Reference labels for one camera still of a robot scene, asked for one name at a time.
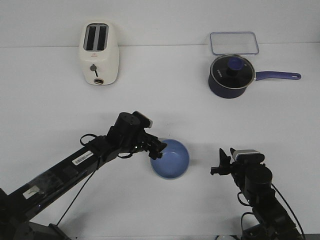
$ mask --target cable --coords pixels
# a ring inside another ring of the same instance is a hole
[[[254,215],[252,212],[245,212],[244,214],[242,214],[241,216],[241,230],[242,232],[244,231],[244,224],[243,224],[243,220],[244,220],[244,216],[246,215]]]
[[[87,182],[90,180],[90,178],[95,174],[97,170],[94,170],[94,172],[88,177],[88,179],[84,182],[84,184],[82,185],[82,187],[80,188],[80,190],[78,191],[78,193],[75,195],[74,199],[72,200],[72,202],[70,203],[70,205],[68,206],[68,208],[65,210],[64,214],[62,215],[62,217],[60,218],[60,220],[58,221],[58,223],[56,224],[57,226],[59,225],[59,223],[61,222],[61,220],[64,218],[64,216],[66,215],[66,213],[68,212],[68,210],[71,208],[72,204],[75,202],[76,198],[79,196],[80,192],[82,191],[82,189],[85,187],[85,185],[87,184]]]
[[[241,199],[240,199],[240,194],[242,194],[242,192],[238,192],[238,194],[236,195],[237,198],[238,198],[239,203],[240,203],[241,205],[243,205],[243,206],[251,207],[249,204],[244,203],[243,201],[241,201]]]
[[[276,190],[276,192],[280,195],[280,197],[282,198],[282,200],[284,201],[284,203],[286,204],[286,206],[289,208],[289,210],[290,210],[290,212],[292,213],[292,215],[293,215],[296,223],[298,224],[298,226],[299,226],[299,228],[300,228],[301,235],[302,235],[303,239],[306,240],[305,233],[304,233],[304,231],[303,231],[303,229],[302,229],[302,227],[301,227],[301,225],[300,225],[300,222],[299,222],[298,218],[296,217],[294,211],[293,211],[292,208],[289,206],[289,204],[288,204],[288,202],[285,200],[284,196],[282,196],[282,194],[281,194],[281,193],[279,192],[279,190],[276,188],[276,186],[275,186],[273,183],[271,183],[271,185],[272,185],[272,187],[274,188],[274,190]]]
[[[120,156],[120,155],[118,155],[117,157],[118,157],[118,158],[121,158],[121,159],[128,159],[128,158],[131,158],[133,155],[134,155],[134,154],[131,152],[131,153],[128,154],[128,155],[125,155],[125,156]]]
[[[83,136],[80,138],[80,143],[81,143],[82,146],[86,146],[86,143],[83,143],[83,142],[82,142],[82,139],[85,138],[85,137],[88,137],[88,136],[94,137],[94,138],[97,138],[97,137],[98,137],[97,135],[92,134],[92,133],[88,133],[88,134],[83,135]]]

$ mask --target table surface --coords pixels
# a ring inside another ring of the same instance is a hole
[[[0,188],[13,192],[80,149],[82,135],[103,135],[120,112],[137,110],[153,120],[150,134],[187,147],[187,172],[160,178],[145,152],[109,162],[59,225],[67,235],[240,234],[250,208],[238,203],[230,175],[210,175],[219,148],[230,147],[263,153],[305,233],[318,233],[320,44],[259,48],[248,57],[257,72],[296,72],[301,80],[253,82],[242,96],[224,99],[208,87],[208,46],[130,46],[120,48],[116,82],[95,86],[82,75],[77,47],[0,48]],[[80,186],[34,221],[55,224]]]

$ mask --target saucepan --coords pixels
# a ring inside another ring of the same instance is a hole
[[[262,79],[299,80],[296,72],[259,71],[244,57],[226,54],[216,58],[210,67],[209,87],[216,95],[225,99],[241,96],[254,81]]]

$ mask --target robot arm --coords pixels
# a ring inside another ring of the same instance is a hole
[[[255,150],[230,149],[231,157],[220,149],[219,167],[212,167],[211,174],[231,174],[252,207],[259,225],[243,230],[243,240],[301,240],[287,211],[275,197],[272,172],[262,164],[265,156]]]
[[[11,194],[0,189],[0,240],[69,239],[53,224],[42,226],[29,220],[119,154],[128,153],[125,158],[129,158],[148,151],[151,158],[161,158],[167,144],[145,132],[144,128],[151,125],[137,111],[122,112],[107,135],[95,136],[83,148]]]

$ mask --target lid knob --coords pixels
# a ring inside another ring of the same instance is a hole
[[[244,67],[244,64],[245,64],[244,61],[237,56],[231,57],[227,63],[228,67],[234,71],[241,70]]]

